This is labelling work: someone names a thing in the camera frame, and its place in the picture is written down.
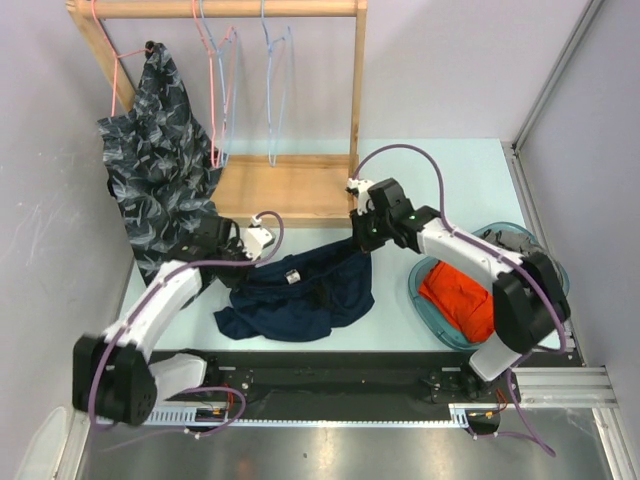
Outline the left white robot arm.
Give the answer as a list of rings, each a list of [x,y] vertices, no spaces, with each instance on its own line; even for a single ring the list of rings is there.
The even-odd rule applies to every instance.
[[[153,362],[154,348],[174,317],[207,282],[221,274],[235,281],[253,267],[273,241],[253,217],[241,230],[225,217],[209,217],[168,252],[141,297],[100,335],[83,335],[73,348],[72,405],[92,420],[143,424],[156,404],[190,391],[214,397],[220,374],[190,351]]]

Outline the navy blue shorts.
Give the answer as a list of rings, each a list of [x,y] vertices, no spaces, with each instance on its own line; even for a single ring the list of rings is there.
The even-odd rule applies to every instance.
[[[288,255],[249,272],[214,314],[233,340],[310,342],[347,327],[374,306],[372,259],[350,238]]]

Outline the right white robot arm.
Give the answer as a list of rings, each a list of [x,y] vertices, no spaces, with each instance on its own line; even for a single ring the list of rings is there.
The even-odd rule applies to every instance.
[[[449,224],[441,211],[414,208],[393,178],[377,183],[350,178],[346,190],[355,198],[353,239],[363,251],[392,241],[456,268],[492,296],[494,332],[461,376],[469,399],[486,400],[496,391],[497,378],[569,319],[566,294],[545,253],[524,256],[498,248]]]

